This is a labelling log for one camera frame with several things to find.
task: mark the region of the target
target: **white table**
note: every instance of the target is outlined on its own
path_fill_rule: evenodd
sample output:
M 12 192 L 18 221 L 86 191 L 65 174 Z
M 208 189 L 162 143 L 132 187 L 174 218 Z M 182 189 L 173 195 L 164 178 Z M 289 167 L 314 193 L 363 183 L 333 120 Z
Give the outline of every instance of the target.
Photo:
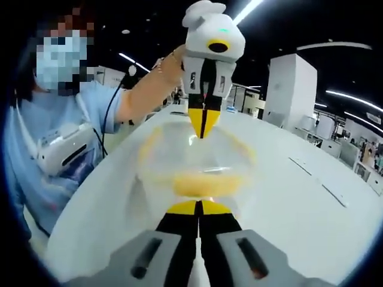
M 93 274 L 110 254 L 143 229 L 153 227 L 139 186 L 136 154 L 153 129 L 167 121 L 171 105 L 137 128 L 84 181 L 52 232 L 46 263 L 59 280 Z M 245 114 L 222 112 L 220 125 L 255 150 L 251 214 L 240 220 L 284 251 L 289 265 L 306 277 L 339 284 L 369 250 L 382 219 L 376 194 L 352 170 L 303 139 Z M 293 158 L 310 171 L 308 175 Z M 345 208 L 322 184 L 344 195 Z

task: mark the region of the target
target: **white pillar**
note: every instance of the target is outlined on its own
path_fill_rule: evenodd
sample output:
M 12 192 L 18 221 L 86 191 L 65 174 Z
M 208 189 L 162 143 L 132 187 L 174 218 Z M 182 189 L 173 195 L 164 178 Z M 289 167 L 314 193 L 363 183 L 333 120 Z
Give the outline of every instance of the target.
M 284 115 L 283 128 L 293 131 L 304 115 L 312 117 L 317 95 L 317 70 L 297 54 L 271 60 L 263 120 L 270 112 Z

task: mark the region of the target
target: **white camera device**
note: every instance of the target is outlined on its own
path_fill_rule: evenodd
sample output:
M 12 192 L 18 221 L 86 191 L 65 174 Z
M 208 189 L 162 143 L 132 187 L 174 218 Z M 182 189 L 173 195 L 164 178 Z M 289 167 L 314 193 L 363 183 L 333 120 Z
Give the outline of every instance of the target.
M 39 168 L 48 176 L 57 176 L 66 170 L 76 158 L 88 150 L 89 144 L 95 138 L 95 131 L 80 94 L 76 95 L 76 102 L 87 121 L 81 124 L 65 123 L 37 143 L 28 132 L 16 102 L 17 117 L 26 147 Z

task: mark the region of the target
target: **clear plastic cup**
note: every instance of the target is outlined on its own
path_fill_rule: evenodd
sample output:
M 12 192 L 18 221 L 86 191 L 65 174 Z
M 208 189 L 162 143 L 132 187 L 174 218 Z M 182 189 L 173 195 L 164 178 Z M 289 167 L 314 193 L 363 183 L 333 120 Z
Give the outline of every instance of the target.
M 253 152 L 219 126 L 198 139 L 190 123 L 166 123 L 143 143 L 138 177 L 156 221 L 175 203 L 200 199 L 222 203 L 239 216 L 254 162 Z

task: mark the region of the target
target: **light blue shirt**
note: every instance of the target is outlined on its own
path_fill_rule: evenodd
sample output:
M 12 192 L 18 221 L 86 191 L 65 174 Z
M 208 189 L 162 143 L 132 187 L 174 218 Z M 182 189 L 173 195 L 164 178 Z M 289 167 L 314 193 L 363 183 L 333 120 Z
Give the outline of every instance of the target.
M 114 92 L 115 88 L 103 86 L 97 81 L 84 83 L 80 90 L 91 124 L 100 136 L 107 107 Z M 121 90 L 110 107 L 106 133 L 118 131 L 119 124 L 116 124 L 114 119 L 121 102 L 120 95 Z M 74 96 L 63 97 L 54 93 L 33 92 L 31 102 L 22 101 L 20 113 L 35 142 L 65 122 L 80 124 L 84 120 Z M 101 145 L 95 137 L 87 152 L 71 163 L 71 167 L 64 174 L 48 177 L 42 173 L 35 160 L 31 159 L 14 108 L 10 108 L 7 115 L 3 138 L 8 189 L 26 237 L 30 238 L 31 232 L 23 216 L 24 206 L 28 208 L 36 223 L 50 234 L 73 193 L 102 160 Z

